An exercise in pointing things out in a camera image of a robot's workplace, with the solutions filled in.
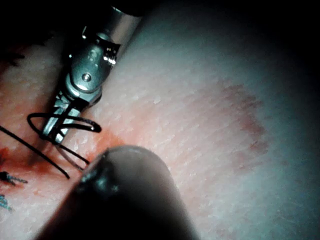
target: dark background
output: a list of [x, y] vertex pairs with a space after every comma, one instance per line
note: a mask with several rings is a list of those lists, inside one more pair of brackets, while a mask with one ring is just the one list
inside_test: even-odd
[[[124, 1], [114, 1], [125, 11], [138, 14], [159, 4], [134, 1], [127, 5]], [[183, 1], [185, 4], [207, 5], [219, 11], [224, 11], [239, 21], [248, 21], [255, 25], [266, 38], [290, 51], [295, 58], [309, 70], [310, 75], [319, 77], [319, 17], [316, 2], [286, 2], [286, 1]], [[8, 3], [2, 8], [0, 21], [2, 51], [14, 43], [32, 42], [49, 29], [71, 31], [86, 22], [95, 22], [103, 17], [104, 5], [108, 2], [87, 2], [87, 4], [69, 4], [57, 2]]]

